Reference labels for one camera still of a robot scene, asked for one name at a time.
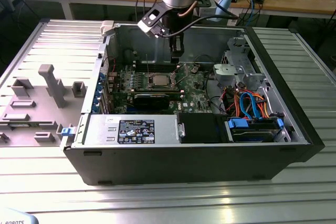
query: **connector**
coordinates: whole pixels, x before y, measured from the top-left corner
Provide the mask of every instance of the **connector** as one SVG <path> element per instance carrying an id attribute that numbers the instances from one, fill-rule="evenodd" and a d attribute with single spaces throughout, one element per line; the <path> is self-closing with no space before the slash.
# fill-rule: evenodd
<path id="1" fill-rule="evenodd" d="M 63 128 L 61 131 L 61 136 L 74 136 L 76 133 L 77 127 Z"/>

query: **chip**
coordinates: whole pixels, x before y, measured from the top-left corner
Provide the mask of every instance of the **chip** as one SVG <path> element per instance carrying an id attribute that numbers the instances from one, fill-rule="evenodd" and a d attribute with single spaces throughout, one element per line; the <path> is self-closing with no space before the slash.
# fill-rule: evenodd
<path id="1" fill-rule="evenodd" d="M 167 86 L 169 84 L 169 78 L 163 74 L 156 74 L 153 76 L 153 83 L 155 85 Z"/>

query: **floor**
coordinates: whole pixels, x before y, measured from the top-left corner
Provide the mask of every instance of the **floor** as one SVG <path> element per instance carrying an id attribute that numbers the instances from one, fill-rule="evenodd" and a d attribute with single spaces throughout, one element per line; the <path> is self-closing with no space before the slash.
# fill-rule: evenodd
<path id="1" fill-rule="evenodd" d="M 63 19 L 64 15 L 60 4 L 52 2 L 27 2 L 27 4 L 41 17 Z M 118 21 L 134 20 L 134 7 L 129 6 L 107 6 L 72 4 L 76 19 L 82 20 L 104 20 L 112 19 Z M 307 43 L 314 48 L 319 37 L 317 34 L 324 30 L 325 20 L 312 18 L 298 18 L 296 20 L 287 17 L 272 17 L 261 15 L 260 18 L 254 19 L 250 25 L 278 27 L 278 28 L 295 28 Z M 2 73 L 8 63 L 15 57 L 23 43 L 26 41 L 38 19 L 31 11 L 20 1 L 15 2 L 15 11 L 9 13 L 3 10 L 0 13 L 0 73 Z M 330 60 L 332 55 L 336 55 L 336 31 L 328 35 L 327 40 L 323 43 L 318 51 L 318 55 L 333 70 L 336 66 Z"/>

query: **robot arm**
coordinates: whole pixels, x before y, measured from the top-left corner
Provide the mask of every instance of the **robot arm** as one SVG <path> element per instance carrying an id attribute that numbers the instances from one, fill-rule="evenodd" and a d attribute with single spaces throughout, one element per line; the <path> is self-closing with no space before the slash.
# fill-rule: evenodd
<path id="1" fill-rule="evenodd" d="M 162 0 L 162 2 L 156 3 L 143 16 L 138 22 L 138 26 L 149 36 L 153 35 L 156 38 L 169 37 L 171 62 L 178 63 L 179 57 L 184 53 L 184 35 L 182 32 L 179 33 L 179 31 L 192 22 L 193 9 L 195 7 L 210 6 L 210 0 Z"/>

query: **wire bundle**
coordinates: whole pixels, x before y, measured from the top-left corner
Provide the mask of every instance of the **wire bundle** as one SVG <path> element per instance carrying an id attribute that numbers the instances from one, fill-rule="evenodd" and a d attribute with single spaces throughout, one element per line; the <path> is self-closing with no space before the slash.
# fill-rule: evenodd
<path id="1" fill-rule="evenodd" d="M 223 102 L 223 98 L 226 95 L 227 91 L 224 90 L 223 94 L 219 97 L 219 100 Z M 247 107 L 247 110 L 244 108 L 243 99 L 248 98 L 251 103 Z M 240 117 L 240 114 L 243 113 L 245 115 L 245 119 L 253 119 L 251 115 L 248 114 L 249 108 L 252 106 L 254 115 L 256 118 L 269 118 L 267 107 L 266 107 L 266 100 L 258 93 L 254 93 L 250 90 L 246 89 L 239 89 L 234 92 L 233 96 L 233 103 L 225 110 L 228 113 L 232 107 L 234 107 L 234 111 L 232 116 Z"/>
<path id="2" fill-rule="evenodd" d="M 249 3 L 249 7 L 246 9 L 245 14 L 243 15 L 242 18 L 239 18 L 239 22 L 238 25 L 240 24 L 240 22 L 242 22 L 242 25 L 244 25 L 244 22 L 247 22 L 246 26 L 248 26 L 250 23 L 254 22 L 255 20 L 258 23 L 258 20 L 260 18 L 260 12 L 261 9 L 263 8 L 263 4 L 258 4 L 259 6 L 259 10 L 254 14 L 253 11 L 255 10 L 255 3 L 253 2 L 253 0 L 247 0 L 247 2 Z M 245 19 L 248 11 L 251 9 L 251 12 L 248 16 L 248 18 Z"/>

